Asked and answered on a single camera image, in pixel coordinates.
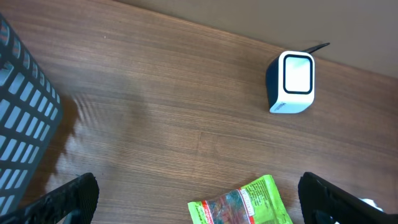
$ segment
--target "small electronic device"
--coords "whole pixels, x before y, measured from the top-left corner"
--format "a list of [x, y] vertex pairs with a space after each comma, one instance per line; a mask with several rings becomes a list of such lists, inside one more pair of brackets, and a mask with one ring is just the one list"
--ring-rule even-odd
[[299, 113], [315, 98], [315, 61], [312, 52], [321, 44], [302, 52], [285, 51], [268, 67], [266, 87], [271, 113]]

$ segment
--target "snack package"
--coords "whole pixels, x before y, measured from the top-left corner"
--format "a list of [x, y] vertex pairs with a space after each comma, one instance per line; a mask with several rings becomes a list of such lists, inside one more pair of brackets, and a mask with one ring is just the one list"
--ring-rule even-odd
[[193, 224], [293, 224], [271, 175], [188, 208]]

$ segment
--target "device screen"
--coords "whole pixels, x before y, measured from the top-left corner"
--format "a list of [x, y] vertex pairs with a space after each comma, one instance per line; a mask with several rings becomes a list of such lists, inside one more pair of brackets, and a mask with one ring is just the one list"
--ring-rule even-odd
[[311, 85], [311, 61], [305, 57], [285, 59], [285, 88], [287, 91], [308, 92]]

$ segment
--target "green snack bag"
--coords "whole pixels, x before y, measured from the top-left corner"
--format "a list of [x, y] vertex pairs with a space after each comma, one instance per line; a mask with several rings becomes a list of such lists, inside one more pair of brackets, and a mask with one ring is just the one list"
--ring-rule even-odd
[[271, 175], [188, 208], [193, 224], [293, 224]]

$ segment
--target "brown wood grain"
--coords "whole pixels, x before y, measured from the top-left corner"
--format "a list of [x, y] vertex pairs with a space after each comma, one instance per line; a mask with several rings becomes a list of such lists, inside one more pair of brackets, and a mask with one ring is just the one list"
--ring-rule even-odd
[[281, 48], [114, 1], [0, 8], [65, 108], [23, 204], [92, 172], [93, 223], [190, 223], [188, 202], [271, 174], [302, 223], [311, 171], [398, 212], [397, 79], [317, 58], [313, 105], [270, 114], [264, 74]]

